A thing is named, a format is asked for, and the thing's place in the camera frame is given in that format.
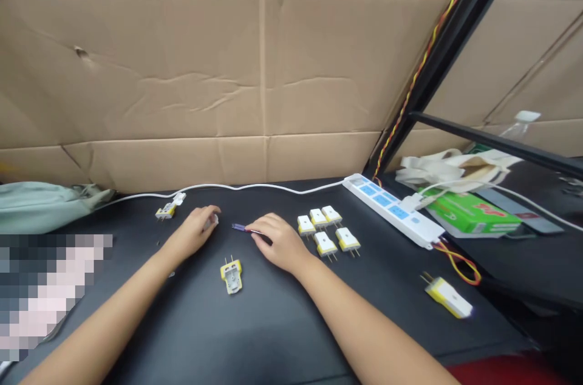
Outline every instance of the white cable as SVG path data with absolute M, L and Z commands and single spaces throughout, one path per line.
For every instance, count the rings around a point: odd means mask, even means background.
M 502 186 L 495 185 L 495 184 L 489 183 L 489 182 L 481 182 L 479 180 L 464 180 L 464 179 L 450 180 L 448 182 L 441 182 L 441 183 L 436 183 L 434 185 L 428 186 L 424 190 L 420 191 L 419 192 L 419 195 L 423 195 L 425 192 L 427 192 L 427 191 L 429 191 L 430 189 L 433 189 L 433 188 L 438 188 L 438 187 L 443 186 L 443 185 L 453 185 L 454 183 L 462 183 L 462 182 L 463 183 L 481 183 L 483 185 L 486 185 L 487 188 L 496 188 L 496 189 L 499 189 L 501 191 L 504 191 L 504 192 L 506 192 L 506 193 L 508 193 L 510 195 L 513 195 L 514 197 L 518 197 L 518 198 L 526 201 L 526 203 L 530 204 L 532 207 L 534 207 L 534 208 L 538 209 L 539 211 L 545 213 L 546 215 L 550 216 L 551 218 L 556 219 L 558 222 L 563 223 L 564 225 L 568 225 L 569 227 L 572 227 L 572 228 L 577 229 L 579 231 L 583 231 L 583 227 L 580 227 L 580 226 L 578 226 L 576 224 L 570 223 L 569 221 L 564 220 L 563 218 L 555 215 L 554 213 L 549 212 L 544 207 L 539 206 L 537 203 L 535 203 L 532 200 L 529 200 L 528 198 L 526 198 L 525 196 L 519 194 L 518 192 L 511 191 L 510 189 L 506 189 L 506 188 L 503 188 Z M 423 204 L 423 201 L 421 201 L 421 207 L 425 207 L 425 206 L 426 205 Z
M 139 197 L 172 198 L 180 192 L 184 192 L 184 191 L 187 191 L 189 189 L 197 189 L 197 188 L 225 188 L 225 189 L 230 189 L 232 191 L 241 191 L 243 189 L 248 189 L 248 188 L 274 188 L 274 189 L 281 189 L 282 191 L 288 191 L 288 192 L 291 192 L 291 193 L 297 194 L 297 195 L 304 195 L 304 194 L 310 194 L 312 192 L 321 191 L 322 189 L 331 188 L 333 186 L 338 186 L 338 185 L 342 185 L 342 182 L 331 183 L 329 185 L 320 186 L 318 188 L 308 189 L 307 191 L 295 191 L 293 189 L 284 188 L 283 186 L 269 185 L 267 183 L 258 183 L 257 185 L 245 185 L 245 186 L 240 186 L 238 188 L 233 188 L 232 186 L 227 186 L 227 185 L 217 185 L 214 183 L 208 183 L 208 184 L 203 184 L 203 185 L 189 186 L 187 188 L 180 189 L 179 191 L 176 191 L 176 192 L 174 192 L 170 195 L 167 195 L 167 196 L 162 195 L 162 194 L 136 194 L 133 196 L 127 196 L 127 197 L 120 198 L 119 200 L 113 201 L 111 203 L 108 203 L 106 205 L 103 205 L 101 207 L 98 207 L 97 209 L 103 209 L 104 207 L 111 206 L 112 204 L 116 204 L 116 203 L 119 203 L 119 202 L 122 202 L 125 200 L 131 200 L 131 199 L 139 198 Z

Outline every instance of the red and yellow wire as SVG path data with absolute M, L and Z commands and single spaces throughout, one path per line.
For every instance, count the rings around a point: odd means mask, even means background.
M 476 268 L 476 265 L 471 260 L 466 259 L 461 254 L 454 253 L 453 251 L 449 250 L 443 242 L 439 242 L 439 243 L 435 244 L 434 247 L 436 250 L 439 250 L 442 253 L 446 253 L 448 255 L 449 260 L 451 261 L 451 264 L 454 266 L 454 270 L 460 275 L 460 277 L 466 283 L 469 283 L 470 285 L 473 285 L 473 286 L 478 286 L 480 284 L 480 282 L 482 281 L 482 275 L 480 274 L 480 272 Z M 474 280 L 466 277 L 466 275 L 460 271 L 460 269 L 457 266 L 457 262 L 454 260 L 454 257 L 456 257 L 456 258 L 464 261 L 466 264 L 468 264 L 468 266 L 474 271 Z
M 391 141 L 391 139 L 393 138 L 393 136 L 395 134 L 395 131 L 399 127 L 399 124 L 401 123 L 401 119 L 403 119 L 403 114 L 405 112 L 405 108 L 407 107 L 407 104 L 409 103 L 409 99 L 411 97 L 411 92 L 413 91 L 413 87 L 415 86 L 415 83 L 417 82 L 417 78 L 419 77 L 421 70 L 425 66 L 425 62 L 427 62 L 427 57 L 429 56 L 431 49 L 433 48 L 433 45 L 435 44 L 435 41 L 437 40 L 437 33 L 441 29 L 445 20 L 448 18 L 449 12 L 451 12 L 451 9 L 455 6 L 456 2 L 457 2 L 457 0 L 449 0 L 448 8 L 445 9 L 443 14 L 439 18 L 439 22 L 435 25 L 435 28 L 433 28 L 433 34 L 431 35 L 431 39 L 429 40 L 429 44 L 427 45 L 427 49 L 425 50 L 425 54 L 423 54 L 423 59 L 421 60 L 421 63 L 419 64 L 419 67 L 417 68 L 417 71 L 415 72 L 415 75 L 413 76 L 413 80 L 411 81 L 411 85 L 409 86 L 409 90 L 407 91 L 407 95 L 405 96 L 405 100 L 403 101 L 403 105 L 401 106 L 401 111 L 399 111 L 397 122 L 393 126 L 393 130 L 391 130 L 389 137 L 387 138 L 387 142 L 384 143 L 383 149 L 381 150 L 381 153 L 378 156 L 377 169 L 375 170 L 375 174 L 372 176 L 372 178 L 373 178 L 373 180 L 376 179 L 378 181 L 378 184 L 381 186 L 383 184 L 381 183 L 381 180 L 377 177 L 377 174 L 378 174 L 379 169 L 381 169 L 381 160 L 384 157 L 384 151 L 387 149 L 389 142 Z

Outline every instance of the black metal frame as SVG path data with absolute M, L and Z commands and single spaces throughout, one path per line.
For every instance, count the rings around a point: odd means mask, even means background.
M 419 74 L 407 107 L 404 110 L 402 121 L 384 150 L 383 158 L 380 159 L 379 175 L 384 172 L 414 125 L 419 122 L 483 143 L 554 171 L 563 172 L 570 177 L 583 179 L 583 163 L 423 113 L 468 38 L 488 11 L 492 1 L 458 0 L 452 9 L 423 70 Z M 375 173 L 383 146 L 387 143 L 390 130 L 395 126 L 397 119 L 398 117 L 395 116 L 387 129 L 385 129 L 371 154 L 368 164 L 364 168 L 363 174 L 369 178 L 372 178 Z M 507 286 L 490 278 L 484 278 L 483 283 L 485 288 L 496 290 L 514 298 L 542 303 L 545 306 L 583 310 L 583 305 L 579 303 L 565 301 L 565 299 L 548 298 L 538 293 Z
M 458 0 L 452 9 L 429 54 L 425 67 L 419 74 L 415 87 L 411 92 L 409 103 L 405 108 L 403 119 L 384 152 L 381 159 L 380 172 L 384 172 L 390 160 L 415 125 L 417 120 L 414 115 L 411 115 L 411 112 L 423 112 L 425 110 L 468 38 L 488 11 L 492 1 Z M 372 177 L 374 174 L 381 150 L 389 137 L 389 130 L 394 127 L 396 122 L 397 117 L 383 132 L 369 163 L 364 169 L 364 175 Z

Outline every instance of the bottle cap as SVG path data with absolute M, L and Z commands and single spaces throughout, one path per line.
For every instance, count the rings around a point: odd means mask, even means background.
M 517 121 L 522 122 L 535 122 L 538 118 L 540 118 L 540 113 L 530 111 L 520 111 L 514 117 Z

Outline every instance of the power cord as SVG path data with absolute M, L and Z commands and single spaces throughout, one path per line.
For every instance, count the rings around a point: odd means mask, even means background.
M 395 131 L 397 131 L 397 128 L 399 127 L 399 124 L 401 123 L 401 119 L 403 119 L 403 114 L 405 112 L 405 109 L 407 108 L 407 104 L 409 104 L 409 99 L 411 98 L 411 92 L 413 91 L 413 87 L 415 86 L 415 83 L 417 82 L 417 78 L 419 77 L 421 70 L 425 66 L 425 62 L 427 62 L 427 57 L 431 53 L 431 49 L 433 48 L 433 45 L 435 44 L 435 41 L 437 40 L 437 33 L 439 32 L 439 30 L 441 30 L 443 23 L 448 18 L 449 12 L 451 12 L 451 9 L 453 9 L 456 2 L 457 2 L 457 0 L 449 0 L 448 7 L 445 9 L 443 14 L 439 18 L 438 23 L 433 28 L 433 33 L 431 35 L 431 39 L 429 40 L 429 43 L 427 44 L 427 49 L 425 50 L 425 54 L 423 54 L 423 59 L 421 59 L 421 63 L 419 64 L 417 71 L 415 71 L 415 75 L 413 75 L 413 80 L 411 81 L 411 85 L 409 86 L 409 90 L 407 91 L 407 95 L 405 96 L 405 99 L 403 101 L 403 105 L 401 106 L 401 110 L 399 111 L 399 114 L 397 117 L 397 122 L 395 123 L 392 130 L 390 131 L 389 137 L 387 138 L 387 142 L 384 143 L 383 148 L 378 155 L 377 168 L 375 170 L 375 174 L 373 174 L 373 176 L 372 176 L 372 179 L 376 180 L 378 182 L 378 184 L 381 186 L 381 188 L 383 187 L 383 184 L 381 183 L 381 179 L 379 179 L 377 177 L 377 175 L 378 175 L 379 169 L 381 169 L 381 160 L 384 157 L 384 151 L 389 146 L 389 142 L 393 139 L 393 136 L 395 135 Z
M 122 201 L 131 200 L 131 199 L 140 198 L 140 197 L 172 198 L 180 192 L 184 192 L 184 191 L 187 191 L 189 189 L 198 189 L 198 188 L 224 188 L 224 189 L 230 189 L 231 191 L 242 191 L 243 189 L 249 189 L 249 188 L 274 188 L 274 189 L 281 189 L 282 191 L 288 191 L 288 192 L 291 192 L 291 193 L 297 194 L 297 195 L 305 195 L 305 194 L 311 194 L 313 192 L 321 191 L 323 189 L 332 188 L 332 187 L 338 186 L 338 185 L 342 185 L 342 182 L 335 182 L 335 183 L 331 183 L 329 185 L 319 186 L 318 188 L 308 189 L 307 191 L 296 191 L 294 189 L 285 188 L 283 186 L 278 186 L 278 185 L 269 185 L 267 183 L 258 183 L 256 185 L 245 185 L 245 186 L 240 186 L 238 188 L 233 188 L 232 186 L 227 186 L 227 185 L 217 185 L 215 183 L 207 183 L 207 184 L 203 184 L 203 185 L 188 186 L 186 188 L 180 189 L 179 191 L 173 192 L 172 194 L 167 195 L 167 196 L 162 195 L 162 194 L 136 194 L 133 196 L 127 196 L 127 197 L 120 198 L 119 200 L 113 201 L 111 203 L 108 203 L 106 205 L 103 205 L 101 207 L 98 207 L 97 209 L 103 209 L 107 206 L 111 206 L 113 204 L 116 204 L 116 203 L 119 203 Z
M 447 248 L 447 246 L 445 245 L 444 242 L 439 242 L 439 243 L 435 244 L 434 248 L 436 250 L 439 250 L 442 253 L 446 253 L 448 255 L 448 258 L 451 262 L 451 265 L 453 265 L 455 272 L 457 274 L 459 274 L 459 276 L 462 278 L 462 280 L 464 282 L 466 282 L 467 284 L 473 285 L 473 286 L 478 286 L 480 284 L 480 282 L 482 281 L 482 275 L 478 271 L 478 268 L 476 268 L 475 263 L 473 263 L 471 260 L 463 257 L 461 254 L 458 254 L 458 253 L 451 251 L 449 248 Z M 454 257 L 457 257 L 458 259 L 461 259 L 466 264 L 468 264 L 468 266 L 474 272 L 474 280 L 467 278 L 466 275 L 460 271 L 459 267 L 457 266 L 456 261 L 454 260 Z

